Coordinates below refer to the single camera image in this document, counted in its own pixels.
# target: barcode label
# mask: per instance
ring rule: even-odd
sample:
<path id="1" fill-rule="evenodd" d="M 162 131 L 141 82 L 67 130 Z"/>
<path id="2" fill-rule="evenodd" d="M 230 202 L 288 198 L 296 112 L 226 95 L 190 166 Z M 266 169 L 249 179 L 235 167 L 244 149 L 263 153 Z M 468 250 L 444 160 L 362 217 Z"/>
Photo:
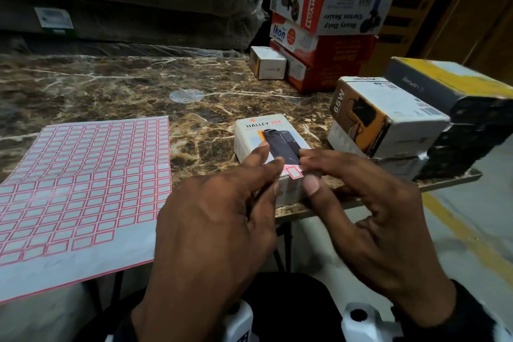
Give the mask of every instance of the barcode label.
<path id="1" fill-rule="evenodd" d="M 275 11 L 276 10 L 276 3 L 278 2 L 278 0 L 271 0 L 271 10 L 272 11 Z"/>
<path id="2" fill-rule="evenodd" d="M 66 10 L 34 7 L 34 11 L 42 28 L 73 29 L 71 17 Z"/>
<path id="3" fill-rule="evenodd" d="M 421 108 L 421 110 L 430 115 L 442 115 L 440 111 L 437 111 L 432 107 Z"/>

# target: fingernail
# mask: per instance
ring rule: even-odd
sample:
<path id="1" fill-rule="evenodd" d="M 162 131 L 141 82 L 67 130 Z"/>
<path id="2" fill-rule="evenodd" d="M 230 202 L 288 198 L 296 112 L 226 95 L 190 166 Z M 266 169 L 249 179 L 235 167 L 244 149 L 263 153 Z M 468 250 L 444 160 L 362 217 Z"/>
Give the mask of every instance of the fingernail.
<path id="1" fill-rule="evenodd" d="M 282 186 L 279 183 L 276 183 L 273 188 L 274 196 L 278 197 L 282 193 Z"/>
<path id="2" fill-rule="evenodd" d="M 312 196 L 319 189 L 319 180 L 314 175 L 306 175 L 303 180 L 303 188 L 308 196 Z"/>

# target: hand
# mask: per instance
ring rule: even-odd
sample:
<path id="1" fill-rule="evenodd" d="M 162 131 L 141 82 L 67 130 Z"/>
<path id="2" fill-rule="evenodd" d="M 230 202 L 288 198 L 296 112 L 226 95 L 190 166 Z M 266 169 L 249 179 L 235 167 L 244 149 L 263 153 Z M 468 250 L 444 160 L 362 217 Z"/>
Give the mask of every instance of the hand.
<path id="1" fill-rule="evenodd" d="M 338 191 L 360 197 L 372 212 L 353 224 L 321 179 L 305 177 L 313 209 L 353 274 L 419 326 L 448 319 L 456 305 L 456 289 L 438 261 L 417 186 L 353 154 L 300 150 L 300 156 L 306 170 L 341 179 L 344 185 Z"/>
<path id="2" fill-rule="evenodd" d="M 132 312 L 140 341 L 197 341 L 215 328 L 276 248 L 273 182 L 283 158 L 263 164 L 263 142 L 236 169 L 184 180 L 157 219 L 155 258 Z M 253 193 L 270 185 L 246 218 Z"/>

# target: sticker sheet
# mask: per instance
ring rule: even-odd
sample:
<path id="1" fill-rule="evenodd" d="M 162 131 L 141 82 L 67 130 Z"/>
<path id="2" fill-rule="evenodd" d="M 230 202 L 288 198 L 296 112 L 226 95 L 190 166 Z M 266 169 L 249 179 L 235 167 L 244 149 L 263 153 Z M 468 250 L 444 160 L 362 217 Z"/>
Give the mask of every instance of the sticker sheet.
<path id="1" fill-rule="evenodd" d="M 0 185 L 0 302 L 153 259 L 169 119 L 45 127 Z"/>

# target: yellow floor line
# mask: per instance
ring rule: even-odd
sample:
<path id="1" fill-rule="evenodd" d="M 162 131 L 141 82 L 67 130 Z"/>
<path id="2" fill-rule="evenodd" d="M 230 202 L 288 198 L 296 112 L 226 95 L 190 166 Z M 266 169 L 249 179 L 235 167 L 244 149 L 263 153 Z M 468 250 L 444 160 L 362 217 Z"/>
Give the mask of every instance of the yellow floor line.
<path id="1" fill-rule="evenodd" d="M 485 267 L 500 275 L 510 287 L 513 287 L 512 264 L 506 261 L 488 243 L 480 240 L 478 233 L 454 216 L 431 193 L 423 194 L 422 201 L 425 207 L 451 229 L 459 240 L 466 244 L 467 248 L 478 257 Z"/>

